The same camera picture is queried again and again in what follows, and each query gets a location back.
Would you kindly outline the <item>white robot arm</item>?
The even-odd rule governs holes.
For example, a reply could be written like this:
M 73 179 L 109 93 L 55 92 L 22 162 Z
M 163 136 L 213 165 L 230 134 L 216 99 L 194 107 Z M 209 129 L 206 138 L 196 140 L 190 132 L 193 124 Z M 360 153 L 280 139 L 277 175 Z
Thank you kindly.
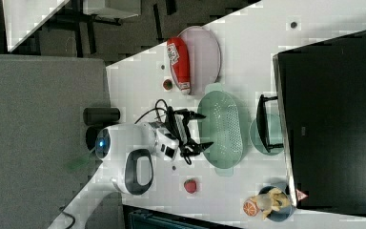
M 94 147 L 100 166 L 48 229 L 85 229 L 91 214 L 109 194 L 146 193 L 153 184 L 155 156 L 166 161 L 182 156 L 191 164 L 193 156 L 212 145 L 191 138 L 189 122 L 204 117 L 169 106 L 164 121 L 123 123 L 102 129 Z

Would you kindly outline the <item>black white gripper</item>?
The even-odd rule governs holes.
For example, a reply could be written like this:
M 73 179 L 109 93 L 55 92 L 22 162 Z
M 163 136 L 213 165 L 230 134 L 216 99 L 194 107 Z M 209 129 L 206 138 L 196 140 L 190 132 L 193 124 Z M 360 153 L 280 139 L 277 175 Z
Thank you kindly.
M 173 161 L 180 155 L 185 161 L 198 156 L 213 145 L 212 142 L 196 143 L 190 134 L 188 124 L 191 120 L 204 119 L 205 115 L 188 109 L 167 110 L 156 108 L 154 122 L 154 156 Z

